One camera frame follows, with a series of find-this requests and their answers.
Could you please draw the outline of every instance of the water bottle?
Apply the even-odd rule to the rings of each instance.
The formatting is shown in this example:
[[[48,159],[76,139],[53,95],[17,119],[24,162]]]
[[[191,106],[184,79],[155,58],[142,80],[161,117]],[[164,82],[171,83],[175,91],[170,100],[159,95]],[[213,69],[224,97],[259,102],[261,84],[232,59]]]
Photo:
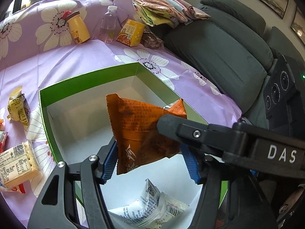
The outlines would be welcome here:
[[[100,40],[105,43],[110,43],[113,41],[114,29],[117,20],[116,10],[117,6],[108,6],[108,11],[105,13],[102,21]]]

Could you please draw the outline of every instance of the purple floral tablecloth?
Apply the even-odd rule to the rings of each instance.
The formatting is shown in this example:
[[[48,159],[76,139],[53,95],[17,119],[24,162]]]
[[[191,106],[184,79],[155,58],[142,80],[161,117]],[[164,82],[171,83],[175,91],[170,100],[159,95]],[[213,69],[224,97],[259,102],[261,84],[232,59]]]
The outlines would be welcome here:
[[[107,6],[118,6],[118,24],[135,14],[131,0],[46,0],[12,15],[0,23],[0,130],[9,132],[6,149],[32,140],[42,175],[24,183],[26,194],[2,192],[10,209],[27,226],[32,208],[55,166],[39,107],[39,90],[61,80],[114,65],[140,62],[182,97],[208,123],[231,126],[241,116],[232,99],[187,63],[165,49],[127,47],[119,42],[105,44],[97,37]],[[65,11],[79,10],[92,39],[75,45]],[[30,126],[7,120],[10,92],[23,86],[30,106]],[[78,203],[80,222],[86,225]]]

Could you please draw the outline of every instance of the white bottle cap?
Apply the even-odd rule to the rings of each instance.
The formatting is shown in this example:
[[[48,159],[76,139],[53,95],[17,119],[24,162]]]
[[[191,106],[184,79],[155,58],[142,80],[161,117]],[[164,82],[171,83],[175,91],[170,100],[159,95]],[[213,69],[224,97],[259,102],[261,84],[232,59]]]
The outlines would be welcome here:
[[[117,6],[108,6],[108,9],[117,10]]]

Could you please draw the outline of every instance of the yellow bottle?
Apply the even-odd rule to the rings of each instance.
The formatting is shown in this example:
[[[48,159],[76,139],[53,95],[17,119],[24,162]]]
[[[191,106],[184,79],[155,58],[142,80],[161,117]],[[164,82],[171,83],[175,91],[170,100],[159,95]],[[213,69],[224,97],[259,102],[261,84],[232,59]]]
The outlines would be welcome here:
[[[83,19],[80,17],[79,11],[65,16],[65,21],[69,24],[70,33],[76,44],[81,44],[90,39],[90,33]]]

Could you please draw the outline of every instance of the camera lens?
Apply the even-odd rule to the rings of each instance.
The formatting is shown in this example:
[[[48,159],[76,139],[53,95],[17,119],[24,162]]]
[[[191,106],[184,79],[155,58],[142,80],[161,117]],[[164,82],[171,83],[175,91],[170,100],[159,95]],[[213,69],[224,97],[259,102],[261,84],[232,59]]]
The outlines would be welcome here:
[[[288,89],[288,85],[289,85],[289,78],[287,76],[287,73],[285,71],[283,71],[281,73],[281,86],[283,88],[283,90],[287,90]]]
[[[269,109],[270,106],[271,106],[270,96],[267,96],[267,98],[266,98],[266,108]]]
[[[277,85],[274,85],[271,89],[271,96],[273,102],[276,104],[280,100],[280,91]]]

